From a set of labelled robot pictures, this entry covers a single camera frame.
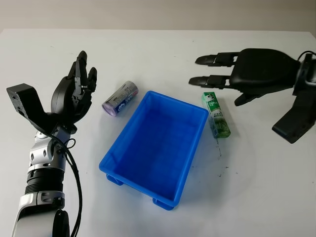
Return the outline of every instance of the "robotic finger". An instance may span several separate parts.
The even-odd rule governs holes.
[[[302,63],[280,51],[262,48],[202,56],[196,60],[197,64],[234,66],[232,74],[195,77],[189,80],[189,84],[239,90],[242,95],[235,100],[236,106],[294,87],[293,95],[297,97],[292,109],[273,126],[273,131],[294,143],[316,120],[316,59],[312,59],[310,51],[307,53]]]

